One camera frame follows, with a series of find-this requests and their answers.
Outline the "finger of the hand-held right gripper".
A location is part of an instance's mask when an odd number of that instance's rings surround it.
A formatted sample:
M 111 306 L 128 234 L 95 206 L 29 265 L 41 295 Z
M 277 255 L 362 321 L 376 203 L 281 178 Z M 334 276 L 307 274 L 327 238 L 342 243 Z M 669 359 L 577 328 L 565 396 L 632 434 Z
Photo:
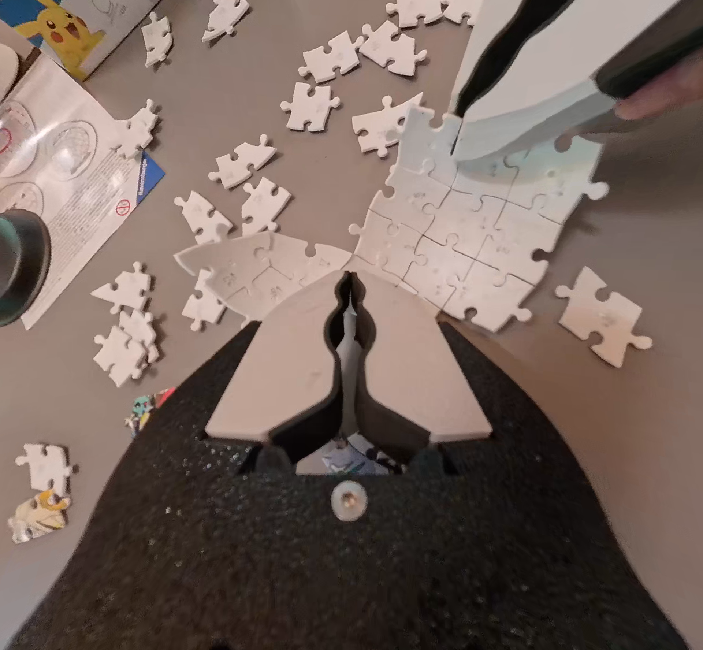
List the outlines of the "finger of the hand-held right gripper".
M 569 0 L 520 48 L 505 74 L 462 117 L 461 160 L 519 152 L 598 130 L 620 100 L 598 70 L 643 33 L 702 27 L 702 0 Z
M 520 48 L 569 0 L 483 0 L 455 80 L 450 111 L 462 117 L 505 74 Z

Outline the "red and teal puzzle piece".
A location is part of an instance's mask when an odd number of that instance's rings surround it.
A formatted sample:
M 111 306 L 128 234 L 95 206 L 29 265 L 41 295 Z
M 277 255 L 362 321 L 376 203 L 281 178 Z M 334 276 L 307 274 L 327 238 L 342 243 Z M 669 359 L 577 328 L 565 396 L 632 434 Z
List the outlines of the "red and teal puzzle piece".
M 125 419 L 125 425 L 130 430 L 132 438 L 136 438 L 136 436 L 143 431 L 153 411 L 160 408 L 174 391 L 175 388 L 165 389 L 149 395 L 140 396 L 133 402 L 131 412 Z

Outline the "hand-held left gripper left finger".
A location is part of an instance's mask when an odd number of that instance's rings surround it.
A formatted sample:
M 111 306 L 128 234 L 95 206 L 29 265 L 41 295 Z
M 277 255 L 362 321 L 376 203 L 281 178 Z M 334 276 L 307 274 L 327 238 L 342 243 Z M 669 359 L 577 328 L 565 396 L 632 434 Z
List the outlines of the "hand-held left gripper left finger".
M 265 317 L 207 422 L 210 438 L 318 450 L 338 434 L 350 286 L 349 272 L 333 271 Z

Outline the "yellow and white puzzle piece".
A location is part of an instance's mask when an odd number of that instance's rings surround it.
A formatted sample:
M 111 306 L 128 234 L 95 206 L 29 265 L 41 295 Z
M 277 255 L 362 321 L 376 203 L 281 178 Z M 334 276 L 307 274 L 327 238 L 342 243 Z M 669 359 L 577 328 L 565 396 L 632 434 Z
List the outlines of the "yellow and white puzzle piece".
M 66 510 L 71 502 L 70 497 L 59 496 L 54 489 L 48 489 L 20 504 L 8 519 L 13 543 L 29 542 L 64 529 L 67 524 Z

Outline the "white puzzle pieces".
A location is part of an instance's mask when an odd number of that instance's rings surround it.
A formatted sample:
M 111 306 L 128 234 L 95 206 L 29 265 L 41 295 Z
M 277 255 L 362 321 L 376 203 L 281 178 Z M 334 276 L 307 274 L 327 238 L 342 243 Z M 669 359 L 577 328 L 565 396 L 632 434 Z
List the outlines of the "white puzzle pieces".
M 416 62 L 425 57 L 425 52 L 416 53 L 413 39 L 400 33 L 399 28 L 414 27 L 419 18 L 436 21 L 443 16 L 456 23 L 461 23 L 462 19 L 467 18 L 469 24 L 472 24 L 472 20 L 475 19 L 474 16 L 479 13 L 481 2 L 482 0 L 399 0 L 399 4 L 389 4 L 388 6 L 389 14 L 400 13 L 398 27 L 392 22 L 386 21 L 382 23 L 380 28 L 373 30 L 367 23 L 363 27 L 363 34 L 353 41 L 350 39 L 349 33 L 344 31 L 332 38 L 327 45 L 306 51 L 303 54 L 305 64 L 300 68 L 300 76 L 303 78 L 312 77 L 316 85 L 311 87 L 307 82 L 296 82 L 293 101 L 284 101 L 281 104 L 282 110 L 289 113 L 287 127 L 291 130 L 309 132 L 324 130 L 330 110 L 339 106 L 339 98 L 335 98 L 332 95 L 330 86 L 325 85 L 325 83 L 331 82 L 337 73 L 346 74 L 349 71 L 353 71 L 359 65 L 359 55 L 366 56 L 379 65 L 388 65 L 388 71 L 393 70 L 399 75 L 413 76 Z M 242 206 L 244 223 L 241 237 L 249 237 L 250 235 L 267 231 L 277 233 L 276 218 L 280 211 L 285 208 L 290 195 L 285 189 L 277 189 L 269 181 L 262 177 L 259 186 L 256 188 L 253 188 L 248 182 L 244 185 L 243 188 L 245 188 L 247 193 L 250 193 L 250 198 Z M 200 233 L 196 235 L 196 240 L 201 243 L 200 245 L 238 239 L 228 237 L 231 224 L 224 216 L 215 212 L 212 205 L 208 205 L 206 199 L 199 197 L 197 193 L 192 192 L 185 201 L 182 198 L 176 198 L 175 203 L 182 206 L 183 216 L 189 219 L 189 223 L 192 222 L 191 227 L 193 230 Z M 315 245 L 315 247 L 317 246 L 329 252 L 339 250 L 333 246 Z M 378 276 L 391 285 L 405 289 L 426 301 L 435 314 L 441 312 L 436 306 L 406 288 L 397 279 L 391 278 L 388 274 L 383 275 L 378 270 L 371 268 L 355 253 L 344 253 L 349 256 L 344 267 L 345 271 L 350 274 L 364 271 Z M 207 269 L 196 271 L 194 276 L 197 276 L 200 281 L 196 291 L 201 296 L 191 296 L 183 311 L 183 315 L 190 317 L 194 321 L 193 326 L 196 330 L 199 329 L 203 321 L 211 320 L 216 322 L 219 320 L 222 311 L 227 307 L 206 286 L 206 280 L 211 274 Z M 638 347 L 648 348 L 651 347 L 652 341 L 645 337 L 641 337 L 640 340 L 639 337 L 635 337 L 632 334 L 633 321 L 636 322 L 640 309 L 623 296 L 611 294 L 608 301 L 600 302 L 602 310 L 595 308 L 595 304 L 599 303 L 596 300 L 598 298 L 597 293 L 604 288 L 602 283 L 598 283 L 600 280 L 596 281 L 597 279 L 589 268 L 584 268 L 573 290 L 567 286 L 558 286 L 557 295 L 562 298 L 569 297 L 569 305 L 563 315 L 561 324 L 574 334 L 578 334 L 581 338 L 588 338 L 596 332 L 601 334 L 602 343 L 594 345 L 593 350 L 612 366 L 621 367 L 627 344 L 636 344 Z M 245 320 L 237 337 L 244 337 L 246 332 L 251 334 L 252 338 L 255 328 L 250 326 L 249 319 L 243 318 Z M 210 364 L 202 365 L 198 373 L 200 382 L 195 387 L 195 399 L 198 407 L 206 406 L 206 397 L 210 399 L 209 402 L 214 404 L 208 407 L 209 410 L 205 410 L 205 416 L 209 417 L 209 419 L 235 371 L 234 367 L 230 369 L 231 375 L 227 376 L 224 382 L 221 380 L 224 386 L 220 388 L 214 386 L 216 381 L 214 377 L 215 372 L 210 367 Z M 210 439 L 217 442 L 227 441 Z M 488 442 L 491 439 L 495 439 L 493 431 L 487 438 L 456 443 L 464 445 L 471 441 L 480 442 L 487 439 Z M 430 449 L 441 451 L 447 444 L 429 447 L 377 448 L 389 455 L 393 460 L 406 465 L 417 461 L 421 452 L 424 454 Z M 274 454 L 280 454 L 286 464 L 297 464 L 300 460 L 304 460 L 317 451 L 282 450 L 279 447 L 254 443 L 252 445 L 258 446 L 259 451 L 261 451 L 262 447 L 264 447 L 264 450 L 268 447 L 269 450 L 274 451 Z

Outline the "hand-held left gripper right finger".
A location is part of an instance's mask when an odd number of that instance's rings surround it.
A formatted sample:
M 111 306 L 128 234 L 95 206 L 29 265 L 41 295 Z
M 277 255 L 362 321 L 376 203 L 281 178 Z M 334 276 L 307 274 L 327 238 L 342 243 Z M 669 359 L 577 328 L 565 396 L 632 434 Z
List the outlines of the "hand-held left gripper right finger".
M 355 411 L 376 447 L 478 440 L 493 428 L 429 303 L 373 274 L 350 275 L 361 347 Z

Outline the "black round display stand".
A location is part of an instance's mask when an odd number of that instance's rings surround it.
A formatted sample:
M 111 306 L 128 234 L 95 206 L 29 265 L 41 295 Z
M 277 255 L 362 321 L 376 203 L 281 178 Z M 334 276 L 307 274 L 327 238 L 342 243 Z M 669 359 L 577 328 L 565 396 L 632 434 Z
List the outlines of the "black round display stand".
M 51 238 L 35 213 L 1 213 L 1 326 L 19 320 L 36 301 L 48 276 Z

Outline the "assembled curved puzzle section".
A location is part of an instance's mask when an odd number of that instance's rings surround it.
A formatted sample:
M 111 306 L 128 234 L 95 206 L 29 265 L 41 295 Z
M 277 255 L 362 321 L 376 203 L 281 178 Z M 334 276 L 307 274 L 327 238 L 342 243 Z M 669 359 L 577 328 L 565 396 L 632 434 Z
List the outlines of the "assembled curved puzzle section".
M 602 145 L 573 137 L 509 156 L 461 160 L 461 119 L 435 112 L 417 97 L 352 117 L 363 153 L 385 158 L 398 146 L 383 189 L 376 192 L 354 253 L 439 310 L 490 331 L 528 320 L 522 307 L 546 274 L 548 261 L 580 201 L 609 192 L 593 174 Z

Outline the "person's right hand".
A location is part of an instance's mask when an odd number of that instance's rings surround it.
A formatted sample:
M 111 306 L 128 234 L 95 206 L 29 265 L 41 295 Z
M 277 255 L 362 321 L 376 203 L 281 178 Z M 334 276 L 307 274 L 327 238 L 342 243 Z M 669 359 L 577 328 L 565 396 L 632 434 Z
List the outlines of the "person's right hand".
M 614 113 L 621 120 L 640 120 L 685 107 L 701 99 L 702 59 L 691 58 L 618 101 Z

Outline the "printed instruction leaflet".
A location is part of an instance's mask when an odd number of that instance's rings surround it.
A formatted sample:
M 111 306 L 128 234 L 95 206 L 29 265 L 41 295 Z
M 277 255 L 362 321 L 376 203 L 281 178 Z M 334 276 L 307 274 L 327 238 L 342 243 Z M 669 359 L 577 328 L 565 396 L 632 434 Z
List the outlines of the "printed instruction leaflet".
M 1 178 L 1 211 L 22 208 L 39 215 L 51 238 L 47 279 L 21 318 L 25 329 L 31 329 L 164 177 L 164 171 L 145 152 L 130 158 L 119 153 L 119 120 L 46 55 L 38 55 L 21 74 L 3 102 L 7 100 L 22 103 L 38 127 L 86 121 L 98 140 L 90 166 L 73 180 L 48 180 L 48 175 L 32 171 Z

